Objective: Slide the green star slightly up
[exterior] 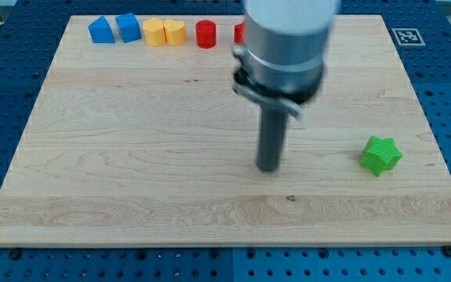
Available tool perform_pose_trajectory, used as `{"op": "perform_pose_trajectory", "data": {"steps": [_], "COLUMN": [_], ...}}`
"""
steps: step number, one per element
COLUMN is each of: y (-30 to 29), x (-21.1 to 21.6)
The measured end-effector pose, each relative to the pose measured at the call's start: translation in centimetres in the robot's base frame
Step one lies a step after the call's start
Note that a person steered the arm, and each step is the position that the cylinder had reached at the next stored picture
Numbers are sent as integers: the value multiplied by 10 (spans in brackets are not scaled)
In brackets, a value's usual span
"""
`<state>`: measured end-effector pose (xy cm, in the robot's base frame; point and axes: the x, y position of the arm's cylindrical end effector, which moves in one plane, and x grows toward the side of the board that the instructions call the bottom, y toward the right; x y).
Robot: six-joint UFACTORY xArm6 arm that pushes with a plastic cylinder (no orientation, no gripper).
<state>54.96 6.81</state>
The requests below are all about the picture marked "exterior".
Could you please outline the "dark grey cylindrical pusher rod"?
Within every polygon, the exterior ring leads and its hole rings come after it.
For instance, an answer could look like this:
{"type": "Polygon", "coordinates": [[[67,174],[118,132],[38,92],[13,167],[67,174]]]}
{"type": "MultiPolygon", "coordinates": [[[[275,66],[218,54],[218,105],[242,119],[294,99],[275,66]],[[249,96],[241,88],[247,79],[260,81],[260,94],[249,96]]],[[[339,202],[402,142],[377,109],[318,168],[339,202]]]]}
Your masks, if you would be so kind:
{"type": "Polygon", "coordinates": [[[274,172],[280,165],[287,116],[280,110],[262,108],[256,157],[256,166],[260,171],[274,172]]]}

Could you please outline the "black silver tool clamp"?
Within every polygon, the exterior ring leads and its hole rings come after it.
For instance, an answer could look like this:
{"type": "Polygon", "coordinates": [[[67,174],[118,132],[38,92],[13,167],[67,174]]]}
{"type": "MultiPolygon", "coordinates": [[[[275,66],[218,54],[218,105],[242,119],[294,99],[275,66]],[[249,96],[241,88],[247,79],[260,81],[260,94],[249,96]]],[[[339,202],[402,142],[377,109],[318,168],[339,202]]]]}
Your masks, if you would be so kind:
{"type": "Polygon", "coordinates": [[[256,56],[245,45],[233,45],[240,63],[233,75],[233,91],[258,104],[300,120],[301,105],[316,94],[325,65],[317,56],[303,63],[271,63],[256,56]]]}

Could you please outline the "red block behind arm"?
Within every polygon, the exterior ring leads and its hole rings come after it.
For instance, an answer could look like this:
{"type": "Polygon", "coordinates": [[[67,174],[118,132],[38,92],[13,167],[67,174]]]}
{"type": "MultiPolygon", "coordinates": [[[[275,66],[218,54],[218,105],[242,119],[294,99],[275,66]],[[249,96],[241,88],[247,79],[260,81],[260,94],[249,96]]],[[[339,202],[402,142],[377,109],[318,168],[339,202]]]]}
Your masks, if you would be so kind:
{"type": "Polygon", "coordinates": [[[242,45],[244,43],[244,22],[234,26],[233,42],[236,45],[242,45]]]}

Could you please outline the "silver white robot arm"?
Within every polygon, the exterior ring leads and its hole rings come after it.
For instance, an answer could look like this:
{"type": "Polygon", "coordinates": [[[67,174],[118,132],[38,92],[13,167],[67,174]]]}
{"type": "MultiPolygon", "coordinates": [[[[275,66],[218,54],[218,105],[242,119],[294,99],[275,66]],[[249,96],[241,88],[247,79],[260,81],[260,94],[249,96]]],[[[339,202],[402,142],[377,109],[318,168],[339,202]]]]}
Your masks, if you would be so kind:
{"type": "Polygon", "coordinates": [[[233,46],[239,66],[233,91],[260,106],[256,166],[280,165],[287,119],[317,93],[325,50],[340,0],[248,0],[244,41],[233,46]]]}

